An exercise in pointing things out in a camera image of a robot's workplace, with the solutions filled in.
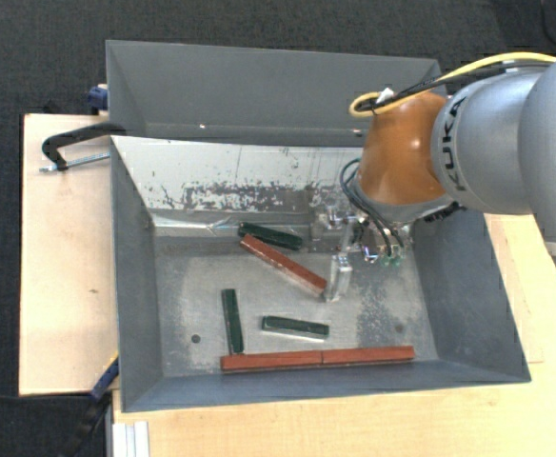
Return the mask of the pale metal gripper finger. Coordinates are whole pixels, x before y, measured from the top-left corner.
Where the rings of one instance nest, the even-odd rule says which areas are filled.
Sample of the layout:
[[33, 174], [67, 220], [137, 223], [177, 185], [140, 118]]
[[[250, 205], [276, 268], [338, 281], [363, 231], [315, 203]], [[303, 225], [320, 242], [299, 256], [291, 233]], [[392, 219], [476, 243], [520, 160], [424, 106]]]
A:
[[309, 236], [312, 242], [323, 239], [328, 231], [336, 231], [343, 227], [343, 218], [338, 215], [334, 205], [318, 205], [312, 209], [312, 220]]
[[328, 286], [323, 294], [326, 302], [335, 302], [347, 294], [352, 272], [353, 267], [345, 254], [331, 256]]

